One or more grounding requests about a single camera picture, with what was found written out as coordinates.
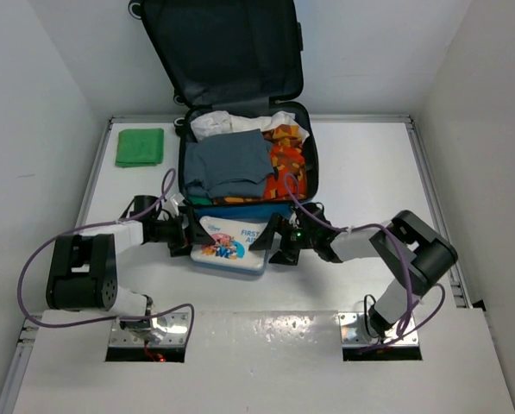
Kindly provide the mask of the orange camouflage garment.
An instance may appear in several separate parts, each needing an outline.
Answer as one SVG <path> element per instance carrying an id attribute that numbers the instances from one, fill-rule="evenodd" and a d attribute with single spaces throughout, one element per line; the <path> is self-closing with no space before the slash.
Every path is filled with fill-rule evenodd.
<path id="1" fill-rule="evenodd" d="M 305 157 L 303 156 L 303 130 L 296 125 L 281 124 L 263 133 L 272 143 L 269 159 L 273 167 L 259 198 L 229 196 L 214 198 L 214 205 L 242 204 L 290 200 L 289 191 L 299 200 L 308 195 Z"/>

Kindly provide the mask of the first aid cartoon box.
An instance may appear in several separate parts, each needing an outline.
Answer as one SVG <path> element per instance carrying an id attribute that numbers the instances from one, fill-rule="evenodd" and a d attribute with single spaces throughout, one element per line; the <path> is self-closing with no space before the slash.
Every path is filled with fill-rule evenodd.
<path id="1" fill-rule="evenodd" d="M 257 240 L 265 223 L 250 223 L 202 216 L 199 223 L 212 237 L 210 245 L 194 245 L 191 259 L 203 267 L 217 268 L 231 272 L 262 275 L 267 266 L 266 250 L 250 251 L 250 245 Z"/>

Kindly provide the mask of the grey blue shirt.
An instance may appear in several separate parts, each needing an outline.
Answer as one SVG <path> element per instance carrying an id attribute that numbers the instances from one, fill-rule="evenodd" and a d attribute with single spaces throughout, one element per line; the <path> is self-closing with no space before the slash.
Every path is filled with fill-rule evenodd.
<path id="1" fill-rule="evenodd" d="M 273 144 L 260 130 L 213 135 L 185 144 L 184 188 L 207 198 L 260 198 L 273 174 Z"/>

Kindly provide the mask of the white bag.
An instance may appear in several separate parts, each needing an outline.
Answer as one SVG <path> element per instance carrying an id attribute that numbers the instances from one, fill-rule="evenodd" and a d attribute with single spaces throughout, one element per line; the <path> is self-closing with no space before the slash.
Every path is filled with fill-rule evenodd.
<path id="1" fill-rule="evenodd" d="M 230 114 L 227 111 L 213 111 L 198 116 L 191 121 L 191 129 L 197 141 L 213 136 L 232 132 Z"/>

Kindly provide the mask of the green enterprise shirt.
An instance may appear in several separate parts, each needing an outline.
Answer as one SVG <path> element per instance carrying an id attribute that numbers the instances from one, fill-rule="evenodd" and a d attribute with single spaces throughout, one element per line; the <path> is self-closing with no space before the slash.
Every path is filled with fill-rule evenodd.
<path id="1" fill-rule="evenodd" d="M 214 206 L 213 200 L 207 197 L 188 196 L 187 202 L 195 206 Z"/>

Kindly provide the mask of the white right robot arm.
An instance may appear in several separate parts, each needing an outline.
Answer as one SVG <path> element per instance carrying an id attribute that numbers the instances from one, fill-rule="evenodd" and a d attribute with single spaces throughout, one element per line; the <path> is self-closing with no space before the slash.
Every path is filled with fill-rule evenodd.
<path id="1" fill-rule="evenodd" d="M 334 264 L 382 259 L 393 280 L 363 316 L 367 335 L 381 340 L 391 328 L 398 339 L 404 335 L 418 302 L 458 261 L 455 247 L 409 210 L 386 223 L 338 228 L 326 219 L 322 204 L 301 204 L 292 208 L 290 218 L 271 216 L 249 249 L 270 249 L 276 235 L 279 249 L 269 260 L 274 264 L 296 266 L 304 249 Z"/>

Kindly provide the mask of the white cloth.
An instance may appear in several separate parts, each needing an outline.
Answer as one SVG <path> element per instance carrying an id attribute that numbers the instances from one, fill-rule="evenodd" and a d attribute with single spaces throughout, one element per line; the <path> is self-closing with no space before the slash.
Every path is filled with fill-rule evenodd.
<path id="1" fill-rule="evenodd" d="M 295 114 L 285 111 L 278 111 L 272 116 L 258 116 L 255 118 L 230 115 L 229 125 L 233 133 L 255 129 L 264 132 L 276 129 L 283 125 L 295 126 L 298 130 L 299 136 L 303 139 L 303 141 L 305 141 L 310 136 L 310 133 L 297 123 Z"/>

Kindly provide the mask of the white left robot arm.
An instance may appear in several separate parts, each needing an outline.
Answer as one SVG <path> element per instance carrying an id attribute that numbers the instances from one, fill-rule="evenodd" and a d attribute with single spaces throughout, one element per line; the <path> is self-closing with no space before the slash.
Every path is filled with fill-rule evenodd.
<path id="1" fill-rule="evenodd" d="M 172 257 L 188 255 L 212 237 L 192 207 L 176 195 L 162 202 L 136 196 L 111 225 L 60 235 L 53 243 L 46 288 L 47 305 L 60 311 L 97 311 L 118 320 L 122 329 L 152 329 L 153 300 L 119 283 L 118 257 L 148 243 L 165 243 Z"/>

